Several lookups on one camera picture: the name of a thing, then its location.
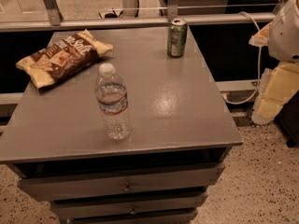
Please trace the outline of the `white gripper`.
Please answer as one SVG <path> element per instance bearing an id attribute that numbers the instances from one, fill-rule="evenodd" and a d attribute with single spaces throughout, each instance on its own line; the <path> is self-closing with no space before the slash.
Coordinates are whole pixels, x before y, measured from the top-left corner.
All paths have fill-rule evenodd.
<path id="1" fill-rule="evenodd" d="M 274 69 L 264 70 L 253 106 L 252 121 L 265 125 L 273 121 L 299 91 L 298 6 L 285 5 L 272 24 L 267 23 L 250 38 L 249 44 L 255 47 L 268 45 L 270 56 L 280 61 Z"/>

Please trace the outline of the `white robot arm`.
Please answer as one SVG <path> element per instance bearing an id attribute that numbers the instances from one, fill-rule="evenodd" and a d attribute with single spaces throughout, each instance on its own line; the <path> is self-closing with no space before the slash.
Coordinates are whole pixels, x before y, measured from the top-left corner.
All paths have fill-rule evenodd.
<path id="1" fill-rule="evenodd" d="M 259 83 L 251 119 L 255 124 L 271 122 L 299 91 L 299 0 L 289 0 L 276 17 L 253 35 L 249 43 L 268 47 L 278 60 L 274 69 L 266 68 Z"/>

